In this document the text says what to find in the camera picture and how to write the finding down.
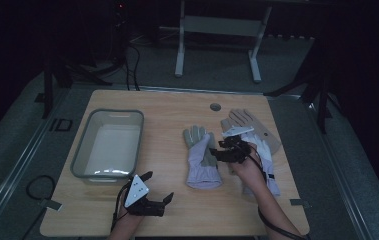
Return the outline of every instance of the human hand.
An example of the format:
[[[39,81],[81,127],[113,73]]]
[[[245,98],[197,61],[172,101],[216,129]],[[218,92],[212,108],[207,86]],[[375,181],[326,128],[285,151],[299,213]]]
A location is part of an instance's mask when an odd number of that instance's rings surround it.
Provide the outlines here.
[[[249,143],[249,145],[252,147],[250,156],[261,165],[261,161],[254,151],[257,146],[253,143]],[[264,186],[267,187],[261,170],[258,169],[252,159],[247,159],[242,163],[229,163],[229,165],[236,175],[239,176],[244,185],[251,189],[254,194],[261,191]]]
[[[130,239],[130,237],[136,232],[139,224],[143,221],[145,216],[137,216],[130,214],[124,207],[124,196],[126,191],[123,192],[120,198],[120,210],[118,212],[118,220],[108,237],[108,240],[121,240]]]

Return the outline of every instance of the gray floor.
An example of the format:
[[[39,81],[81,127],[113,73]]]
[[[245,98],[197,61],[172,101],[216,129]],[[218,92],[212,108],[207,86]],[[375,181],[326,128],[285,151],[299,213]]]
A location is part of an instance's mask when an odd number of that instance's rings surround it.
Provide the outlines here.
[[[256,94],[291,82],[312,44],[302,39],[265,39],[258,57],[263,82],[256,84],[251,81],[245,45],[228,48],[190,41],[186,48],[184,76],[175,78],[177,45],[174,35],[165,34],[159,46],[150,45],[143,38],[133,43],[140,51],[137,77],[142,90],[166,87]],[[136,51],[129,49],[128,55],[133,68]],[[124,76],[124,71],[120,70],[103,78],[114,82],[113,89],[123,89]],[[51,118],[41,120],[43,106],[33,100],[43,91],[42,84],[41,76],[33,80],[0,123],[0,186],[14,164],[23,161],[21,154],[29,152],[25,149],[27,143],[36,142],[38,146],[31,152],[22,177],[12,187],[14,191],[5,208],[0,209],[3,210],[0,211],[0,239],[21,239],[36,219],[41,208],[36,200],[26,195],[25,188],[42,174],[59,177],[90,95],[100,88],[91,83],[76,83],[69,90],[56,89],[57,99],[63,97],[63,101],[58,103]],[[302,90],[303,86],[285,96],[270,99],[269,103],[300,196],[311,205],[305,209],[310,237],[379,239],[379,182],[358,139],[347,120],[331,105],[329,110],[333,118],[326,120],[328,134],[322,135],[315,124],[314,109],[296,98]],[[50,131],[53,119],[73,120],[71,131]],[[43,137],[34,141],[32,136],[38,131]],[[40,183],[32,190],[47,194],[49,186]],[[27,239],[49,239],[40,235],[39,225],[40,220]]]

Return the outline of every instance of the table leg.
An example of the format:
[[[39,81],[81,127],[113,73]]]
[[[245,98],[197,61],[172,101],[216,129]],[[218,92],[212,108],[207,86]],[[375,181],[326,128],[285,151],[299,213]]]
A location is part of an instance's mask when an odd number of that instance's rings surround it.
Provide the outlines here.
[[[267,26],[267,21],[270,17],[271,9],[272,7],[267,7],[263,20],[258,28],[257,41],[255,42],[255,46],[252,50],[248,51],[252,77],[253,77],[253,81],[256,83],[261,82],[260,70],[259,70],[258,62],[257,62],[257,54],[258,54],[258,50],[260,49],[261,41],[263,40],[263,37],[264,37],[264,31]]]
[[[176,77],[183,76],[183,64],[185,60],[185,1],[181,1],[180,5],[180,28],[179,28],[179,49],[177,50]]]

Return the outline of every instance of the metal stand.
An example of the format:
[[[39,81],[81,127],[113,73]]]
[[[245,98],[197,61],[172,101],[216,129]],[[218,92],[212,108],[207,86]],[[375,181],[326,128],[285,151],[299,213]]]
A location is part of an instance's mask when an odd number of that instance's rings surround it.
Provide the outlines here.
[[[185,58],[185,32],[199,32],[211,34],[225,34],[256,37],[255,46],[248,52],[249,62],[251,65],[253,81],[261,82],[260,70],[257,62],[257,54],[264,37],[264,32],[270,17],[272,7],[267,7],[262,21],[227,19],[214,17],[201,17],[185,15],[185,0],[181,0],[180,5],[180,33],[179,49],[177,51],[176,77],[183,76],[183,65]]]

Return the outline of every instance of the wooden table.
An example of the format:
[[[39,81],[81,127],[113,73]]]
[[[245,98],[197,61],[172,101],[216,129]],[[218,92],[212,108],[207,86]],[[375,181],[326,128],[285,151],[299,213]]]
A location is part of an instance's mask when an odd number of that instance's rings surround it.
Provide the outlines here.
[[[211,103],[221,105],[216,112]],[[279,137],[266,97],[259,95],[139,92],[97,90],[93,93],[74,143],[58,180],[53,200],[61,211],[48,209],[40,231],[45,236],[107,236],[119,184],[88,184],[72,175],[70,164],[89,114],[98,108],[138,109],[145,122],[136,174],[153,171],[146,182],[148,199],[161,201],[174,192],[163,217],[146,217],[135,236],[260,236],[265,228],[255,200],[242,194],[242,183],[219,162],[223,185],[214,190],[196,190],[185,184],[188,150],[184,129],[197,124],[222,140],[220,120],[233,108],[249,109]],[[309,225],[302,206],[291,206],[299,198],[283,146],[273,155],[275,177],[282,192],[277,201],[295,226],[306,234]]]

